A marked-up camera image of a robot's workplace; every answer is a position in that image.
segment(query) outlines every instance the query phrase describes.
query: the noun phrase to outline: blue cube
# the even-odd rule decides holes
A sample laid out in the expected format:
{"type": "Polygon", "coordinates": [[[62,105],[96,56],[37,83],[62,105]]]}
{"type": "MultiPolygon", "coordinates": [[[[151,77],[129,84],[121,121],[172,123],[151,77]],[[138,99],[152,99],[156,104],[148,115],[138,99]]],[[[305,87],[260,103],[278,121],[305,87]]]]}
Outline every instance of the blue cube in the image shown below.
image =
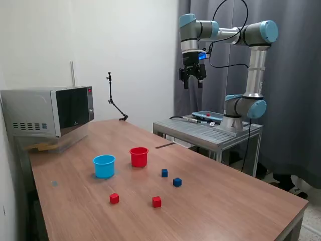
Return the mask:
{"type": "Polygon", "coordinates": [[[167,169],[162,169],[162,177],[168,177],[169,176],[169,172],[167,169]]]}
{"type": "Polygon", "coordinates": [[[181,180],[181,178],[174,178],[173,179],[173,185],[174,186],[176,186],[176,187],[179,187],[179,186],[181,186],[181,184],[182,184],[182,180],[181,180]]]}

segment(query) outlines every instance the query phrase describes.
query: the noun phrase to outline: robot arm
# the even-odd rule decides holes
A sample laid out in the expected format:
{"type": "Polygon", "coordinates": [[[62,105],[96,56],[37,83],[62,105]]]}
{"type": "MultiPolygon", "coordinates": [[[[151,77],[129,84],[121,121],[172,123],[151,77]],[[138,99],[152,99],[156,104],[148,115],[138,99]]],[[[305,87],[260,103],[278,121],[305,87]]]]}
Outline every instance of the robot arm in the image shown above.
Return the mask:
{"type": "Polygon", "coordinates": [[[273,21],[262,21],[244,26],[241,32],[238,27],[219,28],[215,21],[198,21],[194,14],[180,17],[181,49],[184,69],[180,69],[180,80],[188,88],[188,79],[195,76],[199,88],[206,77],[205,65],[200,63],[209,58],[204,50],[198,48],[198,41],[222,40],[235,45],[246,45],[251,49],[250,65],[246,91],[243,95],[228,95],[225,98],[224,118],[221,126],[225,130],[242,130],[242,116],[259,118],[266,110],[266,102],[261,94],[263,73],[265,71],[266,52],[278,37],[277,25],[273,21]]]}

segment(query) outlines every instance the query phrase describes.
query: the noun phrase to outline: wooden board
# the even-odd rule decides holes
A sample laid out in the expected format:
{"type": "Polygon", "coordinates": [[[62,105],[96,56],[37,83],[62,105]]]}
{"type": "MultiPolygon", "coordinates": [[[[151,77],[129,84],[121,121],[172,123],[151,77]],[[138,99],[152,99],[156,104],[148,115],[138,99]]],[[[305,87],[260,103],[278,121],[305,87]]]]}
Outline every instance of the wooden board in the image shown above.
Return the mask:
{"type": "Polygon", "coordinates": [[[275,240],[307,201],[135,127],[109,120],[62,154],[30,154],[50,241],[275,240]],[[145,168],[129,149],[149,148],[145,168]],[[116,174],[97,179],[92,159],[116,156],[116,174]],[[161,177],[161,169],[169,171],[161,177]],[[182,186],[173,186],[180,177],[182,186]],[[120,202],[109,203],[117,192],[120,202]],[[153,196],[162,207],[153,208],[153,196]]]}

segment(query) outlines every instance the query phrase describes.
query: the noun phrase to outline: blue light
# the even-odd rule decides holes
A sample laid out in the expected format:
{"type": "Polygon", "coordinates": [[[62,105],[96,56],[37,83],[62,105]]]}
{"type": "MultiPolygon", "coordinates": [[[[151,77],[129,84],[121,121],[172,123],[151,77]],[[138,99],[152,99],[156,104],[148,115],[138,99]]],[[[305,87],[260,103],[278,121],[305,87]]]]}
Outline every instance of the blue light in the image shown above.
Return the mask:
{"type": "Polygon", "coordinates": [[[199,60],[206,59],[206,53],[199,53],[199,60]]]}

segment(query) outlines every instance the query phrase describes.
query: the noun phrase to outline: tiled floor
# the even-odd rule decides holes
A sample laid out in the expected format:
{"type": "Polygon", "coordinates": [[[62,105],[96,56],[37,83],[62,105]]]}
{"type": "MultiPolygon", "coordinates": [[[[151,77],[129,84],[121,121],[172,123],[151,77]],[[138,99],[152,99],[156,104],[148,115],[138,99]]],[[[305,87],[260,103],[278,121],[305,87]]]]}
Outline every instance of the tiled floor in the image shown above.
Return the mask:
{"type": "MultiPolygon", "coordinates": [[[[321,231],[321,190],[311,188],[304,181],[298,181],[296,177],[292,177],[292,180],[302,191],[308,194],[309,205],[305,210],[303,223],[321,231]]],[[[264,181],[270,183],[275,180],[272,174],[269,174],[264,178],[264,181]]],[[[321,237],[302,227],[299,241],[321,241],[321,237]]]]}

